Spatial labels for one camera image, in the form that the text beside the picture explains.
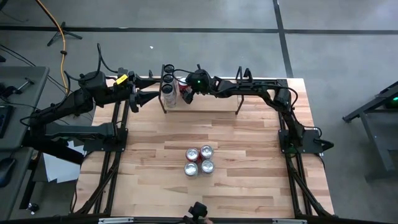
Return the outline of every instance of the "tripod stand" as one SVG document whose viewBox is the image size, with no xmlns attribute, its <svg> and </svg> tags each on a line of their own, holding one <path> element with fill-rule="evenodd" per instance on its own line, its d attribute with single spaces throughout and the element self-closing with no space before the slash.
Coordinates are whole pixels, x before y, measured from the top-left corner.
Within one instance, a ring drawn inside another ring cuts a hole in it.
<svg viewBox="0 0 398 224">
<path fill-rule="evenodd" d="M 47 10 L 40 2 L 38 2 L 37 0 L 36 0 L 36 3 L 43 9 L 43 11 L 44 11 L 45 14 L 47 15 L 47 17 L 50 18 L 51 22 L 52 22 L 55 26 L 57 26 L 57 23 L 55 22 L 55 20 L 54 20 L 54 18 L 52 17 L 52 15 L 50 15 L 50 13 L 48 12 L 48 10 Z M 81 39 L 83 38 L 83 37 L 81 37 L 81 36 L 79 36 L 79 35 L 76 35 L 76 34 L 74 34 L 74 33 L 72 33 L 72 32 L 66 31 L 66 30 L 64 29 L 65 26 L 66 26 L 66 23 L 65 23 L 65 22 L 62 22 L 62 24 L 60 25 L 60 28 L 61 28 L 61 30 L 62 30 L 62 32 L 63 32 L 64 34 L 71 35 L 72 37 L 76 37 L 76 38 L 79 39 L 79 40 L 81 40 Z M 47 43 L 47 46 L 50 47 L 50 46 L 54 43 L 54 41 L 55 41 L 58 37 L 60 37 L 60 36 L 61 36 L 61 33 L 60 33 L 60 30 L 58 30 L 58 31 L 55 33 L 55 35 L 51 38 L 51 40 Z"/>
<path fill-rule="evenodd" d="M 81 39 L 83 38 L 83 37 L 81 37 L 81 36 L 79 36 L 79 35 L 76 35 L 76 34 L 74 34 L 74 33 L 72 33 L 72 32 L 69 32 L 69 31 L 64 30 L 63 28 L 65 27 L 65 22 L 62 22 L 62 24 L 60 25 L 60 27 L 61 27 L 62 32 L 63 32 L 64 35 L 65 35 L 65 34 L 68 34 L 68 35 L 71 35 L 72 37 L 76 37 L 76 38 L 79 39 L 79 40 L 81 40 Z M 57 31 L 57 32 L 55 33 L 55 35 L 51 38 L 51 40 L 47 43 L 47 46 L 50 47 L 50 46 L 54 43 L 54 41 L 55 41 L 58 37 L 60 37 L 60 36 L 61 36 L 61 33 L 60 33 L 59 31 Z"/>
</svg>

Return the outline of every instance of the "can lid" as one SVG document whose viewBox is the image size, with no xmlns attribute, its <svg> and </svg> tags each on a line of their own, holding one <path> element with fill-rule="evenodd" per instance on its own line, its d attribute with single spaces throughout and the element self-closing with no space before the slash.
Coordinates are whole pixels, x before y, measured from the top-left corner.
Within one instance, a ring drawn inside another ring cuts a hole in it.
<svg viewBox="0 0 398 224">
<path fill-rule="evenodd" d="M 200 149 L 200 154 L 204 157 L 210 157 L 211 155 L 213 155 L 213 148 L 209 145 L 204 145 Z"/>
<path fill-rule="evenodd" d="M 206 159 L 201 163 L 201 169 L 206 172 L 206 173 L 211 173 L 214 171 L 214 163 L 209 160 Z"/>
<path fill-rule="evenodd" d="M 163 82 L 165 83 L 171 83 L 173 80 L 174 78 L 171 74 L 166 74 L 163 76 Z"/>
<path fill-rule="evenodd" d="M 173 92 L 173 87 L 170 84 L 166 84 L 162 86 L 162 93 L 171 93 Z"/>
<path fill-rule="evenodd" d="M 190 149 L 187 150 L 187 154 L 186 155 L 187 155 L 187 158 L 189 160 L 195 160 L 195 159 L 197 159 L 199 157 L 198 149 L 190 148 Z"/>
<path fill-rule="evenodd" d="M 198 172 L 198 166 L 194 162 L 185 164 L 184 171 L 187 175 L 195 175 Z"/>
<path fill-rule="evenodd" d="M 180 84 L 181 86 L 186 86 L 188 84 L 186 84 L 186 79 L 185 77 L 180 78 L 180 81 L 178 82 L 178 84 Z"/>
</svg>

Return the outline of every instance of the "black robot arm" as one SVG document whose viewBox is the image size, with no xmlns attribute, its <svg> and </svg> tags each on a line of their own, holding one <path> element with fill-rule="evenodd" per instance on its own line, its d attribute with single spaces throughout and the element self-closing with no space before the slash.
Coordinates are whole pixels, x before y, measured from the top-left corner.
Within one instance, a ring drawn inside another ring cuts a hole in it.
<svg viewBox="0 0 398 224">
<path fill-rule="evenodd" d="M 213 95 L 217 98 L 228 98 L 233 95 L 259 96 L 264 102 L 282 114 L 289 129 L 289 143 L 294 147 L 302 146 L 304 126 L 300 124 L 292 108 L 292 95 L 289 88 L 284 86 L 270 85 L 266 81 L 247 80 L 233 83 L 220 77 L 211 78 L 206 70 L 198 69 L 190 73 L 186 78 L 187 85 L 191 86 L 190 93 L 183 93 L 185 102 L 191 103 L 195 93 Z M 268 90 L 275 91 L 274 99 L 271 99 Z"/>
<path fill-rule="evenodd" d="M 65 100 L 32 113 L 30 126 L 40 127 L 70 114 L 87 113 L 93 109 L 94 103 L 103 107 L 109 103 L 129 100 L 131 111 L 137 113 L 137 105 L 143 106 L 159 95 L 158 91 L 143 92 L 141 89 L 157 82 L 159 81 L 152 77 L 141 78 L 134 72 L 129 72 L 128 75 L 120 75 L 118 81 L 108 87 L 103 72 L 90 72 L 81 76 L 78 81 L 80 89 L 69 94 Z"/>
</svg>

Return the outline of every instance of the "gray floor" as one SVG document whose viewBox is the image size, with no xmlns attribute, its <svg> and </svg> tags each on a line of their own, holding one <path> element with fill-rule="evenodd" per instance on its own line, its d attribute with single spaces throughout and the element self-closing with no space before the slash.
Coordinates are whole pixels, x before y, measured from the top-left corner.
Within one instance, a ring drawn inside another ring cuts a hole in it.
<svg viewBox="0 0 398 224">
<path fill-rule="evenodd" d="M 147 0 L 147 1 L 43 1 L 58 21 L 71 26 L 104 27 L 277 27 L 272 0 Z M 280 0 L 286 29 L 398 29 L 398 1 L 382 0 Z M 33 1 L 10 1 L 4 11 L 29 19 L 26 24 L 51 26 Z M 0 14 L 0 22 L 14 23 Z M 256 77 L 286 77 L 277 34 L 173 34 L 79 33 L 68 38 L 65 68 L 73 75 L 95 69 L 95 44 L 111 67 L 126 67 L 139 74 L 158 73 L 163 63 L 192 69 L 201 63 L 211 75 L 231 76 L 238 66 L 250 67 Z M 58 41 L 46 47 L 53 32 L 0 32 L 0 43 L 37 65 L 50 67 L 60 80 Z M 397 80 L 397 35 L 286 35 L 294 77 L 304 78 L 315 124 L 324 138 L 335 143 L 325 153 L 326 174 L 335 213 L 345 218 L 396 222 L 398 183 L 368 184 L 364 175 L 377 168 L 359 121 L 346 124 L 341 117 L 370 100 Z M 4 65 L 22 65 L 7 57 Z M 46 85 L 39 107 L 62 98 L 60 90 Z M 86 118 L 71 123 L 90 124 Z M 34 200 L 42 209 L 36 217 L 68 212 L 73 183 L 43 185 Z M 55 192 L 64 192 L 59 197 Z M 15 212 L 14 218 L 29 217 Z"/>
</svg>

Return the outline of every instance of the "wooden table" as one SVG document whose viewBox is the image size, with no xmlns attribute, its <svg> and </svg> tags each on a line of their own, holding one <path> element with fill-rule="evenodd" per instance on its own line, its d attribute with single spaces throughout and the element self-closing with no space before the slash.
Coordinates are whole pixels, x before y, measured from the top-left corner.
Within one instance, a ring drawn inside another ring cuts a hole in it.
<svg viewBox="0 0 398 224">
<path fill-rule="evenodd" d="M 298 92 L 297 118 L 313 126 L 303 79 L 288 79 L 288 84 Z M 112 112 L 113 105 L 97 108 L 93 125 L 110 122 Z M 238 115 L 163 114 L 154 99 L 139 113 L 129 114 L 127 127 L 129 137 L 119 167 L 113 216 L 183 217 L 189 206 L 202 202 L 208 207 L 209 217 L 294 217 L 285 158 L 277 137 L 278 115 L 261 98 L 245 97 Z M 185 151 L 204 144 L 215 149 L 215 172 L 211 177 L 187 179 L 183 172 Z M 103 156 L 103 152 L 94 152 L 82 165 L 76 210 L 97 187 Z M 321 160 L 304 154 L 303 164 L 308 187 L 333 213 Z M 105 190 L 103 207 L 107 193 Z M 305 211 L 301 190 L 298 195 L 300 208 Z"/>
</svg>

